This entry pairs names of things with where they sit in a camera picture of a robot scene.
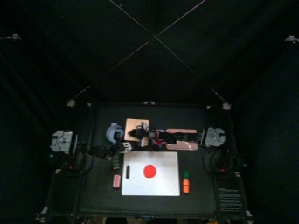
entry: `green cap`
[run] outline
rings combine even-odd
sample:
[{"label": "green cap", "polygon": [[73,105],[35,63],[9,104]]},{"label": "green cap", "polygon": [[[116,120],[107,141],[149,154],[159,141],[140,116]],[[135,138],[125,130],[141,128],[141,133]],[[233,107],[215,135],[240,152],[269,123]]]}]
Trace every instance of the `green cap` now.
[{"label": "green cap", "polygon": [[183,172],[183,178],[184,178],[184,179],[188,179],[189,177],[191,177],[189,172],[188,172],[188,171],[184,171],[184,172]]}]

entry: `black enclosure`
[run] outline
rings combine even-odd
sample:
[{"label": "black enclosure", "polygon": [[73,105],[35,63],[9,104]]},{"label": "black enclosure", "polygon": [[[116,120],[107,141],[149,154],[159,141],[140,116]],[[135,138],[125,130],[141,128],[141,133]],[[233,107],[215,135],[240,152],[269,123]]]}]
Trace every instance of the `black enclosure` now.
[{"label": "black enclosure", "polygon": [[227,102],[255,222],[298,223],[298,21],[292,0],[1,1],[0,223],[35,223],[52,133],[97,102]]}]

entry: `red circle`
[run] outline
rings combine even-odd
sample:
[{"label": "red circle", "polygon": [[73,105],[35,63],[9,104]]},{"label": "red circle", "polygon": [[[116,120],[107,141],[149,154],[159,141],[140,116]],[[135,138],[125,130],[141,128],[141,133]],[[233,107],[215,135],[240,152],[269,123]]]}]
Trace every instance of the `red circle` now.
[{"label": "red circle", "polygon": [[144,168],[144,176],[147,178],[152,178],[156,174],[156,169],[152,165],[148,165],[145,168]]}]

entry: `red object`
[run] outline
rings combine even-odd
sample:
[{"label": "red object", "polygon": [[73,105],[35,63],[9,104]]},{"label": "red object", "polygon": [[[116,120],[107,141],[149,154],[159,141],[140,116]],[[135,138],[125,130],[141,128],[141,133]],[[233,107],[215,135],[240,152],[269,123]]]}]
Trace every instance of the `red object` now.
[{"label": "red object", "polygon": [[181,182],[181,191],[184,193],[189,193],[191,192],[191,181],[187,178]]},{"label": "red object", "polygon": [[152,178],[156,174],[156,169],[152,165],[148,165],[145,168],[144,168],[144,176],[147,178]]},{"label": "red object", "polygon": [[119,188],[120,187],[120,175],[119,174],[116,174],[115,176],[113,176],[113,188]]}]

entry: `black table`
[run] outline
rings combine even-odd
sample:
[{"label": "black table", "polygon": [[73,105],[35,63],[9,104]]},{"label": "black table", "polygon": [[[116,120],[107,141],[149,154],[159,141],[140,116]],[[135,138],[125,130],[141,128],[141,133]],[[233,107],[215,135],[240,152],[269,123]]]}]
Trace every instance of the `black table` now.
[{"label": "black table", "polygon": [[[79,139],[92,145],[105,145],[105,131],[111,123],[125,127],[127,118],[147,119],[153,129],[195,129],[204,127],[223,128],[227,144],[236,151],[229,112],[220,106],[199,105],[137,105],[92,104],[71,112],[69,129],[79,133]],[[115,174],[111,163],[97,157],[88,157],[92,163],[88,172],[79,178],[55,173],[47,201],[48,216],[77,217],[115,216],[144,218],[212,218],[215,217],[213,179],[203,169],[205,150],[177,150],[180,182],[183,171],[191,173],[191,193],[180,196],[121,196],[121,189],[112,188]]]}]

